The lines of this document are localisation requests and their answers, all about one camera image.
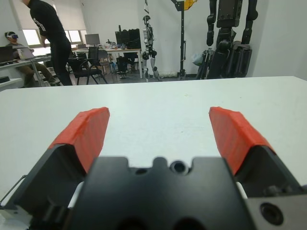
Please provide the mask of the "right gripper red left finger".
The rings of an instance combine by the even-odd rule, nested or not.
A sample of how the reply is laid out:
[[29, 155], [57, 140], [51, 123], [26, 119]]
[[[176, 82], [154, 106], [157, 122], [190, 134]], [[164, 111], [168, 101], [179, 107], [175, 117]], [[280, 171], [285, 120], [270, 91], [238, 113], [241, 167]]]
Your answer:
[[16, 190], [16, 207], [32, 216], [49, 204], [67, 207], [102, 150], [109, 117], [106, 107], [78, 113]]

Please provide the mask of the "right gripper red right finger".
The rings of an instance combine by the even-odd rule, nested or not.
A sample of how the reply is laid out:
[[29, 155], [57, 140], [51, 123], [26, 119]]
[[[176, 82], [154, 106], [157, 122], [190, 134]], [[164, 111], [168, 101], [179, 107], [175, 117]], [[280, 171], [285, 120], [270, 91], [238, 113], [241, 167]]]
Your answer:
[[218, 151], [248, 197], [302, 193], [270, 143], [240, 112], [211, 107], [209, 117]]

